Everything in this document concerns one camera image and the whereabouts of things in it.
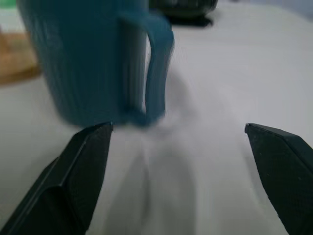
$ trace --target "teal mug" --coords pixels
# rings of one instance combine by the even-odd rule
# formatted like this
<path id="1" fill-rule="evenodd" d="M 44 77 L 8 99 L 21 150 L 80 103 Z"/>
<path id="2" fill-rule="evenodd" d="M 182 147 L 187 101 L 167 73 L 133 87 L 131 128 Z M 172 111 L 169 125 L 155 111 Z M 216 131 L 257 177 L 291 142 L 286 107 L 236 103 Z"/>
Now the teal mug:
<path id="1" fill-rule="evenodd" d="M 174 36 L 148 0 L 17 0 L 17 7 L 64 119 L 144 126 L 164 115 Z"/>

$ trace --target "white surface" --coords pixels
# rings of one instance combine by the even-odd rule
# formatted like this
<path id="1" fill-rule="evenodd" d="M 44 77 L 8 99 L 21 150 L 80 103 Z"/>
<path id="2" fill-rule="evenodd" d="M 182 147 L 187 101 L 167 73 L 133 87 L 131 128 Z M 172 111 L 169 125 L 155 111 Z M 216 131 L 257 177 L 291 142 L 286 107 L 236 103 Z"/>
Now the white surface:
<path id="1" fill-rule="evenodd" d="M 213 16 L 213 28 L 174 27 L 165 119 L 114 130 L 88 234 L 287 234 L 244 126 L 274 126 L 313 145 L 313 25 L 269 6 L 220 4 Z M 42 78 L 1 88 L 0 110 L 3 226 L 78 129 L 60 120 Z"/>
<path id="2" fill-rule="evenodd" d="M 219 0 L 219 2 L 248 2 L 252 4 L 271 4 L 297 12 L 313 19 L 313 1 L 311 0 Z"/>

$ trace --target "wooden board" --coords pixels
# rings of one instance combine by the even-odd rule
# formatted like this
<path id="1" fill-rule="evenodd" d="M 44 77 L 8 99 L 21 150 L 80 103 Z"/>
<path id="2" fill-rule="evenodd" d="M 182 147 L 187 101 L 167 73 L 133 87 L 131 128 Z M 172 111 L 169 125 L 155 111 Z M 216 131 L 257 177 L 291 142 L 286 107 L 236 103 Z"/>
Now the wooden board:
<path id="1" fill-rule="evenodd" d="M 40 72 L 26 33 L 0 33 L 0 85 L 34 78 Z"/>

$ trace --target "mug handle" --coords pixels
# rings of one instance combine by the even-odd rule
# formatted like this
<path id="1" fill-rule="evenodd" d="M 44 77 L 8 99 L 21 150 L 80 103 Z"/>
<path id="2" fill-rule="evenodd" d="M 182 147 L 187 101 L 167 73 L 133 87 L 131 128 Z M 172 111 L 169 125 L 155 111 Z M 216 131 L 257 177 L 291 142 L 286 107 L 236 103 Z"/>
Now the mug handle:
<path id="1" fill-rule="evenodd" d="M 151 58 L 146 82 L 146 113 L 130 111 L 130 120 L 137 125 L 149 125 L 165 113 L 165 82 L 174 47 L 171 25 L 161 16 L 145 12 L 125 11 L 120 19 L 147 32 Z"/>

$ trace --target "black object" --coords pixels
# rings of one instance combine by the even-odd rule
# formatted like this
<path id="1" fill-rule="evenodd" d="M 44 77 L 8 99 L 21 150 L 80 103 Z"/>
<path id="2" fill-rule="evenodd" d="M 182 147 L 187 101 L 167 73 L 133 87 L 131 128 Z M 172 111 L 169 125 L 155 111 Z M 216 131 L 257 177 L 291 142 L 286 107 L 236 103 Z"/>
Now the black object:
<path id="1" fill-rule="evenodd" d="M 102 187 L 111 132 L 111 125 L 98 125 L 74 135 L 0 235 L 84 235 Z"/>
<path id="2" fill-rule="evenodd" d="M 299 136 L 247 124 L 263 187 L 290 235 L 313 235 L 313 150 Z"/>
<path id="3" fill-rule="evenodd" d="M 172 24 L 207 26 L 213 20 L 205 15 L 216 8 L 218 0 L 150 0 L 149 7 L 158 9 Z"/>

